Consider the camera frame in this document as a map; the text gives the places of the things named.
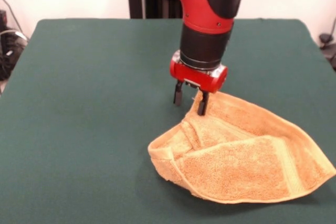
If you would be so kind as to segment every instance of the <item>black cable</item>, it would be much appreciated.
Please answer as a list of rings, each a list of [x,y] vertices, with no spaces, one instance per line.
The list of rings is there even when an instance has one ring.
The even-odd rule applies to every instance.
[[[336,26],[336,18],[335,18],[335,20],[334,20],[334,24],[332,25],[332,29],[331,29],[331,35],[334,33],[334,31],[335,31],[335,26]]]
[[[12,16],[13,16],[13,18],[14,18],[14,20],[15,20],[15,22],[16,22],[16,24],[17,24],[19,30],[20,30],[20,32],[22,33],[22,28],[21,28],[19,22],[17,21],[17,19],[16,19],[15,15],[14,15],[14,12],[13,12],[13,10],[12,10],[10,4],[9,4],[6,0],[3,0],[3,2],[5,2],[5,4],[8,6],[9,11],[11,12],[11,14],[12,14]]]

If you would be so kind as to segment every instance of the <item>towel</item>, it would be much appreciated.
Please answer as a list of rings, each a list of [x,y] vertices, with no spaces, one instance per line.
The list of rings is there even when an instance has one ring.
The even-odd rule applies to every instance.
[[[300,127],[255,104],[217,92],[148,146],[157,173],[191,195],[221,204],[276,203],[306,196],[336,169]]]

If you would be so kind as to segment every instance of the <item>orange towel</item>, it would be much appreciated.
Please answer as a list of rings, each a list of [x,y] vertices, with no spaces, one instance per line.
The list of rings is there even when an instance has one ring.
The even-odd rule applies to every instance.
[[[148,146],[158,174],[195,197],[223,204],[272,203],[310,194],[336,169],[298,126],[255,104],[199,92],[183,121]]]

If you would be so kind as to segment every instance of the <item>green felt surface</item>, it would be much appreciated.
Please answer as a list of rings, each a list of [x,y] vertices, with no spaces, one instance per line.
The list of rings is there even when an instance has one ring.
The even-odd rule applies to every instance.
[[[335,223],[336,180],[220,205],[162,180],[147,145],[177,124],[180,20],[43,20],[0,98],[0,223]],[[336,165],[336,75],[297,20],[237,20],[222,91],[302,127]]]

